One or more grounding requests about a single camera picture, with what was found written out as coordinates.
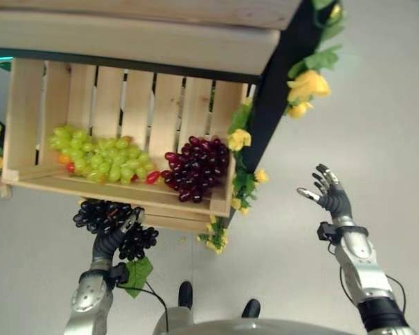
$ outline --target wooden slat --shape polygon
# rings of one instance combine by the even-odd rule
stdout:
[[[78,128],[90,126],[91,97],[96,67],[72,64],[70,93],[68,96],[68,123]]]
[[[120,68],[99,67],[93,122],[94,137],[117,136],[123,72]]]
[[[31,166],[36,160],[36,141],[43,61],[14,59],[6,113],[3,173]]]
[[[57,61],[48,62],[45,108],[41,120],[39,164],[57,162],[58,153],[49,149],[48,137],[55,127],[67,122],[70,72],[69,64]]]
[[[117,202],[128,202],[139,206],[161,207],[174,211],[183,211],[197,214],[214,214],[225,216],[226,212],[210,210],[210,201],[193,202],[177,201],[177,194],[155,193],[138,190],[136,187],[121,187],[114,184],[85,183],[74,179],[56,177],[40,177],[24,181],[6,180],[7,184],[35,188],[43,191],[80,195],[85,198],[106,199]]]
[[[175,151],[181,92],[182,77],[157,75],[149,155],[155,160],[159,169],[166,166],[166,160],[163,158],[164,153]]]
[[[0,47],[250,75],[263,72],[279,37],[277,30],[0,10]]]
[[[123,108],[121,135],[131,136],[133,141],[145,149],[147,120],[151,102],[152,72],[130,70],[126,82],[126,103]]]
[[[0,8],[64,10],[284,30],[300,0],[0,0]]]
[[[205,135],[210,110],[211,83],[212,81],[207,79],[186,79],[179,148],[188,142],[189,136]]]
[[[226,138],[228,127],[231,125],[231,117],[245,100],[247,85],[235,82],[218,81],[214,95],[212,108],[210,135]]]

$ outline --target cable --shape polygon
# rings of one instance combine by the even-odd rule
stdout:
[[[393,278],[392,276],[386,275],[388,279],[394,281],[399,287],[400,290],[402,291],[402,296],[404,298],[404,304],[402,307],[402,313],[405,315],[405,309],[406,309],[406,294],[405,294],[405,289],[404,286],[400,283],[400,281],[398,281],[397,279]]]
[[[331,255],[335,255],[335,253],[333,253],[333,252],[330,250],[331,245],[332,245],[332,242],[329,242],[329,244],[328,244],[328,253],[330,253]]]
[[[166,318],[166,332],[169,332],[169,317],[168,317],[168,307],[166,307],[166,303],[165,301],[158,295],[155,293],[155,291],[152,289],[152,286],[148,284],[148,282],[146,282],[147,286],[149,286],[149,288],[152,290],[148,291],[148,290],[143,290],[142,288],[125,288],[124,286],[120,286],[120,284],[117,284],[117,288],[122,288],[125,290],[132,290],[132,291],[140,291],[140,292],[144,292],[144,293],[149,293],[150,295],[155,296],[160,303],[163,305],[164,309],[165,309],[165,318]]]
[[[344,294],[346,295],[346,298],[348,298],[348,300],[352,303],[352,305],[354,305],[354,307],[355,307],[355,304],[354,304],[354,301],[352,301],[352,298],[351,298],[351,296],[348,294],[348,291],[346,291],[346,288],[344,287],[344,284],[343,284],[343,269],[340,267],[340,284],[341,284],[341,288],[343,289],[343,292],[344,292]]]

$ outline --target cherry tomato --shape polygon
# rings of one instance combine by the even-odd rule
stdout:
[[[160,177],[160,171],[153,171],[146,177],[146,184],[153,184]]]
[[[68,173],[75,173],[75,163],[70,162],[65,165],[65,168],[67,169]]]
[[[57,160],[61,164],[69,164],[69,163],[71,163],[70,157],[68,157],[67,155],[64,155],[64,154],[60,154],[59,157],[57,157]]]

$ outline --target wooden frame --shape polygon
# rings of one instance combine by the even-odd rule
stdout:
[[[90,128],[94,137],[130,135],[162,170],[167,165],[164,153],[176,151],[190,135],[217,135],[225,140],[230,116],[245,99],[247,86],[216,82],[214,107],[210,112],[211,80],[188,77],[183,86],[182,76],[157,74],[152,110],[153,73],[101,66],[96,86],[95,73],[95,66],[14,59],[6,116],[3,182],[86,198],[130,202],[149,209],[147,215],[152,222],[147,224],[181,230],[204,232],[210,214],[229,216],[233,159],[223,186],[215,187],[201,203],[195,204],[179,202],[177,193],[163,183],[100,185],[70,177],[57,163],[57,155],[48,149],[47,138],[54,127],[64,124]],[[123,110],[121,123],[120,110]]]
[[[0,9],[49,10],[284,30],[300,0],[0,0]]]
[[[0,10],[0,48],[250,75],[263,72],[278,40],[279,31],[269,29]]]

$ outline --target gray floor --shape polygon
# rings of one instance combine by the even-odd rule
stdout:
[[[192,234],[162,230],[149,252],[149,280],[167,304],[192,281],[198,322],[236,317],[256,297],[264,318],[364,333],[316,238],[328,217],[294,191],[324,162],[344,182],[380,263],[405,284],[406,316],[419,332],[419,1],[344,3],[344,48],[336,70],[324,72],[333,94],[304,119],[282,120],[260,164],[272,182],[247,217],[235,217],[226,251],[215,256]],[[0,335],[61,333],[90,260],[91,236],[71,223],[77,200],[21,188],[0,200]],[[151,334],[161,313],[151,297],[116,291],[109,334]]]

